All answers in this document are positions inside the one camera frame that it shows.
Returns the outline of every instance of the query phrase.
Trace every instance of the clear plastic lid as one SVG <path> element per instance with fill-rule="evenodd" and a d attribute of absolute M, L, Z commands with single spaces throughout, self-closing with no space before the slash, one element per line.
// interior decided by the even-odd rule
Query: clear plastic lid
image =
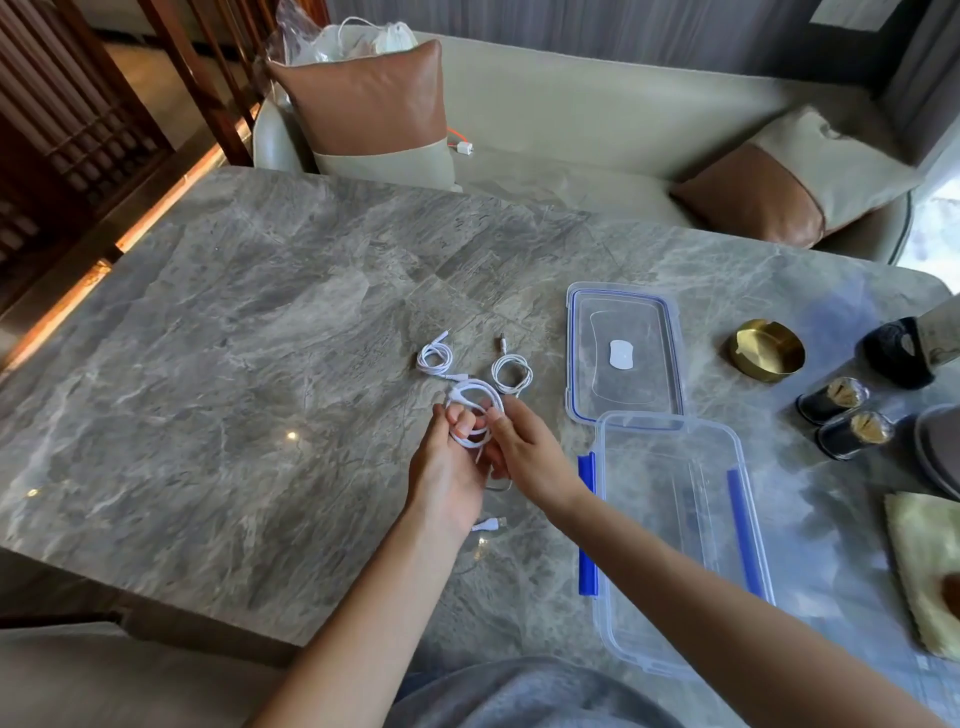
<path fill-rule="evenodd" d="M 676 306 L 620 283 L 566 291 L 566 410 L 594 423 L 610 410 L 684 414 Z"/>
<path fill-rule="evenodd" d="M 692 417 L 608 412 L 596 423 L 580 476 L 597 496 L 678 551 L 774 603 L 740 440 Z M 617 657 L 672 678 L 696 673 L 581 552 L 580 592 Z"/>

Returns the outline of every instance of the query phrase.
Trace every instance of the blue latch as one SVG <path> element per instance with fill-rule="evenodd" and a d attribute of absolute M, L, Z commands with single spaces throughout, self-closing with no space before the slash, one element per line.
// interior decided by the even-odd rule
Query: blue latch
<path fill-rule="evenodd" d="M 596 493 L 596 474 L 597 456 L 591 451 L 586 455 L 577 455 L 577 472 L 580 479 L 590 488 L 591 493 Z M 597 571 L 597 565 L 593 560 L 580 549 L 580 595 L 597 596 L 600 593 L 600 576 Z"/>

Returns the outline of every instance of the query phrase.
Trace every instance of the beige sofa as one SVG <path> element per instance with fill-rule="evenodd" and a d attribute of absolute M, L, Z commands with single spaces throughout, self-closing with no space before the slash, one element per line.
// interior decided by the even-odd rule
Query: beige sofa
<path fill-rule="evenodd" d="M 812 104 L 841 132 L 896 155 L 889 127 L 853 86 L 597 61 L 477 40 L 443 44 L 447 123 L 474 145 L 453 154 L 465 192 L 699 227 L 667 189 L 781 113 Z M 254 163 L 312 171 L 296 122 L 268 101 Z M 819 250 L 894 263 L 909 233 L 904 196 Z"/>

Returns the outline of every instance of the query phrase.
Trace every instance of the coiled white cable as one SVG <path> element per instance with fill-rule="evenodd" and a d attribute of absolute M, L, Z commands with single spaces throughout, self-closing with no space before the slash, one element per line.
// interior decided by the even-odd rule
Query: coiled white cable
<path fill-rule="evenodd" d="M 500 394 L 519 397 L 520 392 L 529 387 L 530 383 L 534 380 L 534 370 L 527 364 L 527 360 L 519 354 L 507 353 L 507 337 L 502 335 L 500 336 L 500 354 L 500 358 L 494 361 L 490 367 L 490 376 L 493 379 L 493 384 L 500 390 Z M 524 370 L 523 379 L 516 386 L 510 386 L 500 381 L 500 370 L 507 364 L 517 364 L 517 366 L 522 367 Z"/>
<path fill-rule="evenodd" d="M 490 398 L 492 406 L 496 407 L 498 410 L 503 412 L 503 400 L 500 398 L 499 393 L 493 389 L 487 382 L 483 379 L 467 379 L 465 381 L 457 382 L 450 387 L 450 391 L 446 395 L 446 404 L 444 407 L 449 407 L 453 402 L 462 404 L 464 407 L 469 407 L 470 409 L 476 410 L 481 415 L 484 414 L 484 408 L 475 401 L 470 401 L 464 397 L 464 392 L 483 392 L 487 397 Z M 463 445 L 465 448 L 474 449 L 482 448 L 491 440 L 491 433 L 487 427 L 480 427 L 475 429 L 470 433 L 470 437 L 477 437 L 478 435 L 483 435 L 483 440 L 478 442 L 473 442 L 464 437 L 460 437 L 455 432 L 450 432 L 450 437 L 456 440 L 458 443 Z"/>
<path fill-rule="evenodd" d="M 444 379 L 453 381 L 467 381 L 470 375 L 449 375 L 447 371 L 453 366 L 453 349 L 442 343 L 449 335 L 449 331 L 444 331 L 440 336 L 431 341 L 417 354 L 417 369 L 426 375 L 442 376 Z M 438 356 L 439 364 L 430 364 L 427 361 L 428 356 Z"/>

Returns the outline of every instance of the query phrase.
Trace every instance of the gray marble tabletop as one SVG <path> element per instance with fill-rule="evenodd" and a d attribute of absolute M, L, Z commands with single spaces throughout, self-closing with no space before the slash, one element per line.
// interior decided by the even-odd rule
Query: gray marble tabletop
<path fill-rule="evenodd" d="M 247 169 L 208 175 L 0 387 L 0 546 L 292 643 L 324 621 L 396 516 L 445 382 L 413 368 L 443 329 L 486 372 L 505 333 L 524 398 L 572 457 L 564 294 L 577 280 L 670 293 L 686 403 L 743 441 L 779 606 L 949 719 L 957 670 L 914 647 L 882 495 L 923 490 L 907 449 L 829 461 L 792 410 L 938 280 L 702 231 L 413 187 Z M 718 351 L 743 321 L 804 339 L 764 385 Z M 901 414 L 960 399 L 960 370 Z M 458 559 L 418 654 L 444 668 L 551 653 L 603 669 L 688 725 L 736 724 L 711 691 L 618 662 L 577 594 L 577 551 L 516 490 L 508 527 Z"/>

